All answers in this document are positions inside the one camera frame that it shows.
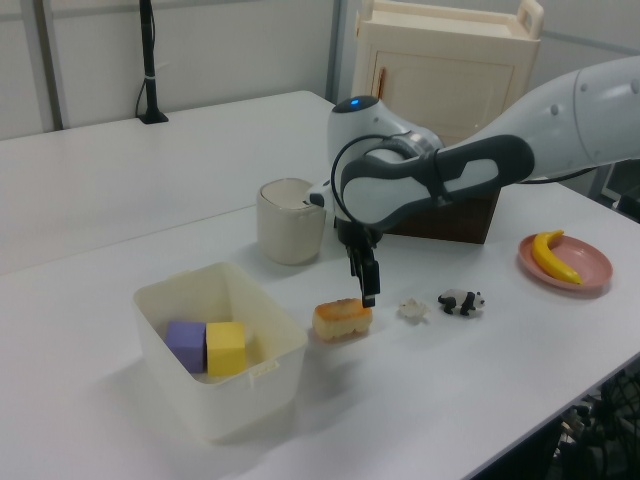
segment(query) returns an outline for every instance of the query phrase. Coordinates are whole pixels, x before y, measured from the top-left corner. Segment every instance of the cabinet door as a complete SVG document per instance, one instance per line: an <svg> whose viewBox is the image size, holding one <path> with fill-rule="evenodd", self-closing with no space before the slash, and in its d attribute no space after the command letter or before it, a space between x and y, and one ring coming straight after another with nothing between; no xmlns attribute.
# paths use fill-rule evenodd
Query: cabinet door
<svg viewBox="0 0 640 480"><path fill-rule="evenodd" d="M377 52L372 95L452 145L504 109L510 65Z"/></svg>

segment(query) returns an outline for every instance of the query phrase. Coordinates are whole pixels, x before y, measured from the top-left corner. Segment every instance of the cabinet handle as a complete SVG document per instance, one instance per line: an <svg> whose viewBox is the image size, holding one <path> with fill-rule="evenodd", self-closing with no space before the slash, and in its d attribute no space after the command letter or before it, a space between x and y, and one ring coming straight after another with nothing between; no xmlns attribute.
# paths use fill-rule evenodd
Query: cabinet handle
<svg viewBox="0 0 640 480"><path fill-rule="evenodd" d="M384 80L387 76L387 69L382 67L380 68L380 73L378 73L378 92L376 93L376 97L382 98L382 91L384 90Z"/></svg>

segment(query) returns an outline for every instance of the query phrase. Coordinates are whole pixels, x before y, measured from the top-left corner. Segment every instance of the microphone stand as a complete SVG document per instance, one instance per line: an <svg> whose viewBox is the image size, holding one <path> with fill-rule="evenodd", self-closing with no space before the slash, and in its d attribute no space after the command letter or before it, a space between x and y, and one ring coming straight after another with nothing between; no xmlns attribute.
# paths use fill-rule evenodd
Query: microphone stand
<svg viewBox="0 0 640 480"><path fill-rule="evenodd" d="M156 69L153 59L154 27L152 24L151 0L140 0L140 24L142 27L142 55L144 57L144 82L147 91L147 112L138 115L142 123L168 122L167 116L158 109L156 94Z"/></svg>

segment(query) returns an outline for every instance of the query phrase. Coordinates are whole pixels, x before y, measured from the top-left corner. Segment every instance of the white ceramic cup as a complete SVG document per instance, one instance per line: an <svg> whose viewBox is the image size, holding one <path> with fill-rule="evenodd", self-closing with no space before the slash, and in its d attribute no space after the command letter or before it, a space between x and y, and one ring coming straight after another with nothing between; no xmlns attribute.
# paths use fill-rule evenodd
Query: white ceramic cup
<svg viewBox="0 0 640 480"><path fill-rule="evenodd" d="M258 192L258 245L274 262L297 265L320 250L326 212L304 203L311 186L299 178L283 178L263 185Z"/></svg>

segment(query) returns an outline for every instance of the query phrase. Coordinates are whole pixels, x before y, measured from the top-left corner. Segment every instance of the small white flower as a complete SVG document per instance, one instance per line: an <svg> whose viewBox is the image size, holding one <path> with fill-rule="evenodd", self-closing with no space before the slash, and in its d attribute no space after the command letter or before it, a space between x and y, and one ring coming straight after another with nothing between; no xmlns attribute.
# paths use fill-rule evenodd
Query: small white flower
<svg viewBox="0 0 640 480"><path fill-rule="evenodd" d="M422 302L416 302L413 298L400 302L398 308L400 315L407 318L422 318L429 313L429 307Z"/></svg>

